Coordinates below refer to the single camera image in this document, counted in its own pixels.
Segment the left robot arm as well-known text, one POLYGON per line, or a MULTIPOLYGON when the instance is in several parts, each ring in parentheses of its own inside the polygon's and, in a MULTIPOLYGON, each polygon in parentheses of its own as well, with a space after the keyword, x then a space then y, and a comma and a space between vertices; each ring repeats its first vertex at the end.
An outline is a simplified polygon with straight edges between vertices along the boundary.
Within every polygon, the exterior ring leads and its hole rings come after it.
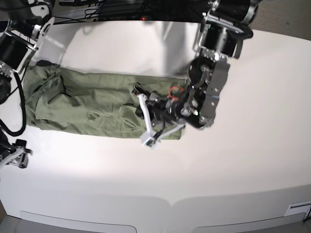
POLYGON ((154 124, 189 124, 210 127, 216 117, 220 93, 226 84, 228 59, 239 59, 246 39, 253 37, 249 24, 258 10, 257 0, 210 0, 202 13, 193 49, 195 58, 188 68, 186 87, 166 96, 135 88, 145 94, 147 113, 154 124))

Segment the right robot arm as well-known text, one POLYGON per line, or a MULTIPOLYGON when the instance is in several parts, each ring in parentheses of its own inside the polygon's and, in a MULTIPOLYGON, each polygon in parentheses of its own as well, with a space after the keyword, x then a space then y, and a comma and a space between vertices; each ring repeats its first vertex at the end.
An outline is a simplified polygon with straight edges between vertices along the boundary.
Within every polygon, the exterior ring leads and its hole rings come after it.
POLYGON ((2 0, 0 11, 8 15, 7 26, 0 37, 0 102, 5 103, 13 94, 11 80, 17 83, 22 126, 18 131, 10 130, 0 123, 0 166, 13 165, 26 168, 32 151, 25 140, 17 139, 11 144, 8 136, 18 137, 26 128, 25 97, 21 73, 24 73, 39 49, 42 38, 54 23, 53 0, 2 0))

